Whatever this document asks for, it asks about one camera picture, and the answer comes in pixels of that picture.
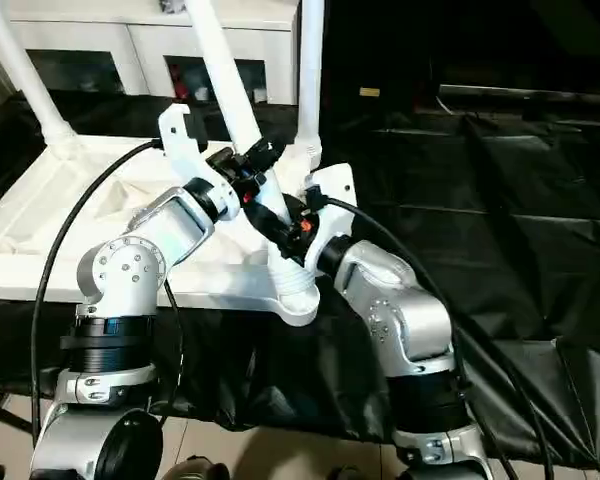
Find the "black cable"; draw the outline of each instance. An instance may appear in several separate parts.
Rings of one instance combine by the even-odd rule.
[[[450,309],[450,305],[446,301],[444,294],[442,293],[442,291],[440,290],[438,285],[435,283],[435,281],[429,274],[428,270],[424,267],[422,262],[420,262],[420,260],[409,250],[409,248],[407,248],[407,246],[398,237],[396,237],[388,228],[386,228],[384,225],[382,225],[380,222],[378,222],[375,218],[373,218],[368,213],[362,211],[358,207],[351,205],[347,202],[343,202],[336,198],[331,198],[331,197],[326,197],[326,196],[324,198],[324,201],[327,204],[335,205],[337,207],[348,210],[349,212],[360,217],[362,220],[367,222],[369,225],[373,226],[376,230],[382,232],[391,241],[394,248],[398,251],[399,255],[407,263],[409,263],[411,265],[411,267],[415,271],[416,275],[421,280],[424,280],[425,287],[427,287],[431,290],[431,292],[442,302],[442,304],[445,306],[447,311],[449,311],[450,313],[452,312],[452,310]],[[547,438],[544,433],[544,428],[542,426],[542,423],[540,422],[538,413],[536,412],[536,409],[533,406],[531,398],[529,397],[529,394],[528,394],[526,388],[524,387],[524,385],[522,384],[522,381],[516,371],[516,367],[511,363],[511,361],[504,354],[502,354],[502,352],[500,352],[500,350],[498,350],[498,348],[493,343],[493,340],[486,334],[486,332],[482,329],[482,327],[480,327],[480,325],[478,325],[472,318],[470,318],[468,316],[463,316],[463,320],[465,321],[465,326],[469,327],[469,330],[470,330],[469,333],[472,334],[473,337],[477,341],[480,342],[480,344],[483,346],[483,348],[485,348],[485,350],[487,351],[487,354],[489,354],[492,357],[492,359],[500,366],[500,368],[502,368],[504,370],[504,372],[507,375],[507,377],[509,378],[509,381],[511,382],[511,385],[513,386],[514,390],[518,393],[518,395],[522,399],[524,406],[527,408],[527,410],[531,416],[531,424],[535,431],[535,434],[536,434],[536,437],[538,440],[538,444],[540,446],[540,453],[543,457],[545,479],[553,480],[553,478],[554,478],[553,461],[551,459],[551,455],[549,452],[549,447],[548,447],[548,443],[547,443]],[[457,344],[457,342],[455,342],[455,339],[454,339],[454,347],[455,348],[457,348],[456,344]],[[460,368],[461,368],[461,370],[460,370],[461,377],[462,376],[466,377],[466,374],[464,374],[464,367],[461,366]],[[513,469],[513,466],[511,465],[509,459],[506,457],[506,455],[504,454],[502,449],[497,446],[496,437],[493,434],[493,432],[491,431],[490,427],[484,421],[484,418],[482,417],[482,415],[480,415],[479,413],[476,413],[477,409],[475,408],[475,406],[472,406],[471,409],[473,411],[474,417],[476,418],[476,422],[478,422],[480,428],[482,429],[483,433],[487,437],[487,440],[493,444],[495,453],[497,454],[498,459],[502,463],[503,468],[509,475],[509,478],[511,478],[512,480],[517,479],[518,478],[517,474],[515,473],[515,470]]]
[[[173,407],[173,403],[176,401],[176,394],[178,392],[178,387],[180,387],[180,381],[182,379],[182,373],[184,371],[184,325],[182,324],[182,317],[180,316],[180,309],[178,308],[178,304],[176,303],[176,297],[171,290],[171,285],[169,285],[169,280],[164,281],[164,289],[167,292],[167,297],[169,297],[169,303],[171,304],[171,308],[173,309],[173,314],[176,317],[176,323],[178,324],[178,352],[180,354],[180,365],[178,367],[178,378],[176,379],[176,383],[173,386],[173,390],[171,391],[171,395],[169,396],[169,400],[167,401],[167,413],[160,418],[160,427],[164,427],[164,424],[167,422],[167,418],[169,418],[169,410]]]
[[[113,162],[109,167],[102,172],[98,178],[96,178],[91,185],[85,190],[80,199],[73,206],[69,215],[65,219],[64,223],[58,230],[58,234],[56,235],[53,244],[51,245],[51,249],[49,250],[49,255],[47,255],[47,260],[44,264],[44,269],[42,270],[42,277],[40,278],[40,284],[38,285],[38,292],[36,293],[36,301],[33,307],[33,319],[31,321],[31,435],[33,436],[33,446],[35,448],[36,443],[38,442],[38,436],[40,435],[40,369],[38,367],[38,322],[40,320],[40,312],[42,310],[42,303],[44,301],[44,296],[47,292],[47,285],[49,284],[49,277],[51,276],[51,269],[53,268],[53,264],[58,256],[58,251],[60,250],[60,245],[64,240],[64,237],[67,235],[71,224],[74,222],[82,207],[87,203],[89,198],[93,195],[93,193],[98,189],[100,185],[121,165],[129,161],[132,157],[136,156],[140,152],[144,150],[148,150],[149,148],[161,148],[162,141],[158,139],[151,140],[149,142],[143,143],[135,147],[134,149],[125,153],[118,160]]]

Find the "black wheel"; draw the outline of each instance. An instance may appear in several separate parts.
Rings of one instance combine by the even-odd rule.
[[[229,469],[223,463],[211,463],[204,457],[193,457],[175,465],[162,480],[230,480]]]
[[[472,467],[473,465],[456,463],[437,467],[410,468],[400,475],[400,480],[485,480],[487,478]]]
[[[327,480],[367,480],[356,467],[340,467],[331,470]]]

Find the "black fabric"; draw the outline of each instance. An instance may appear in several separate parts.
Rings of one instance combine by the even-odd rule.
[[[129,136],[155,135],[170,102],[56,99],[80,133]],[[200,112],[209,137],[226,139],[217,109]],[[263,131],[293,138],[294,109],[256,114]],[[359,205],[409,240],[459,315],[478,321],[520,369],[557,463],[600,468],[600,127],[386,115],[333,132],[323,138],[324,164],[352,166]],[[0,196],[41,147],[30,112],[12,100],[0,111]],[[363,227],[354,223],[354,238],[390,249]],[[327,279],[319,287],[318,317],[301,329],[273,314],[184,310],[185,374],[174,413],[233,430],[270,425],[390,442],[387,386],[366,327]],[[0,390],[29,390],[31,313],[31,303],[0,301]],[[72,305],[44,306],[46,395],[73,315]],[[161,310],[154,358],[167,382],[157,413],[178,364],[176,332]],[[511,456],[537,461],[505,375],[483,345],[459,340],[475,384],[469,395]]]

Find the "cable connector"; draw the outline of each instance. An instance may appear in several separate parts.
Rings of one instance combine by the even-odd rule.
[[[322,190],[320,190],[318,185],[307,188],[305,194],[307,207],[309,207],[312,212],[322,210],[329,203],[329,197],[322,193]]]

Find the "tiled floor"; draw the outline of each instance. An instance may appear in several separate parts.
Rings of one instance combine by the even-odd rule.
[[[7,408],[30,417],[29,399],[12,396]],[[402,470],[392,447],[335,440],[307,433],[257,428],[232,433],[212,423],[171,418],[164,429],[164,454],[158,478],[177,461],[204,455],[223,462],[235,480],[318,480],[334,466],[356,465],[370,480],[393,479]],[[31,458],[29,435],[0,424],[0,464],[7,468],[7,480],[26,480]],[[382,476],[380,460],[382,459]],[[541,480],[542,469],[515,462],[520,478]],[[505,476],[494,463],[498,480]],[[596,472],[556,468],[557,480],[600,479]]]

